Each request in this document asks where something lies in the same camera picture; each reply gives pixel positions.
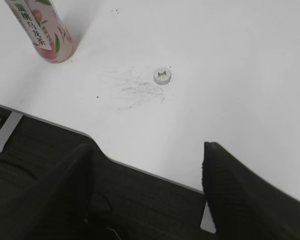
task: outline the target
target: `desk surface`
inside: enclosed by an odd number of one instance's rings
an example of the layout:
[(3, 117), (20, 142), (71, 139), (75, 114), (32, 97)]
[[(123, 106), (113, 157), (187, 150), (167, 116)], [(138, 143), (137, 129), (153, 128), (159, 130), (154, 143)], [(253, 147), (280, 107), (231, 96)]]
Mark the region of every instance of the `desk surface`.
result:
[[(201, 190), (216, 141), (300, 200), (300, 0), (56, 0), (74, 40), (39, 57), (0, 1), (0, 105)], [(153, 81), (171, 69), (168, 85)]]

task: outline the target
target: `white bottle cap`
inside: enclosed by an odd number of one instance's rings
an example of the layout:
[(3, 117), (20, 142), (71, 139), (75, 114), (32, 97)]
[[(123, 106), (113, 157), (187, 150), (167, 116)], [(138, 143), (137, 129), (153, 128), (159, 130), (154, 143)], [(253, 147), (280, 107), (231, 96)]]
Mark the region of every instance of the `white bottle cap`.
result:
[(166, 67), (157, 68), (153, 73), (153, 80), (156, 84), (166, 85), (171, 80), (171, 72)]

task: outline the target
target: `green leaf graphic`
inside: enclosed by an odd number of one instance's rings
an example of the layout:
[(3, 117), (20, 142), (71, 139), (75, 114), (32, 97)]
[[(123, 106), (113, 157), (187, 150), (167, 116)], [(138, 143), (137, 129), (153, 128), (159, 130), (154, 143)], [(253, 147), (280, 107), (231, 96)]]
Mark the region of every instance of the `green leaf graphic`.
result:
[(54, 35), (55, 35), (55, 53), (57, 53), (60, 50), (60, 40), (57, 34)]
[(38, 3), (51, 6), (51, 2), (49, 0), (35, 0)]

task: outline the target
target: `dark floor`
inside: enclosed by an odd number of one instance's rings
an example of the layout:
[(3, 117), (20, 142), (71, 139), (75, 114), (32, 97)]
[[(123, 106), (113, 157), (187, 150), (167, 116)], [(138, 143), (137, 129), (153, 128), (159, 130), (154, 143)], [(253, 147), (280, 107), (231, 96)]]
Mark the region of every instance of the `dark floor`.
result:
[[(0, 108), (1, 118), (5, 120), (9, 114)], [(94, 144), (85, 136), (24, 116), (0, 153), (0, 159), (28, 169), (40, 180), (82, 143)], [(10, 168), (0, 163), (0, 171), (8, 172)], [(95, 171), (96, 191), (107, 197), (114, 210), (104, 215), (104, 219), (124, 228), (129, 240), (217, 239), (200, 229), (202, 194), (110, 160), (99, 163)], [(1, 181), (18, 185), (16, 191), (26, 187), (13, 177)], [(102, 204), (98, 201), (94, 199), (96, 207)]]

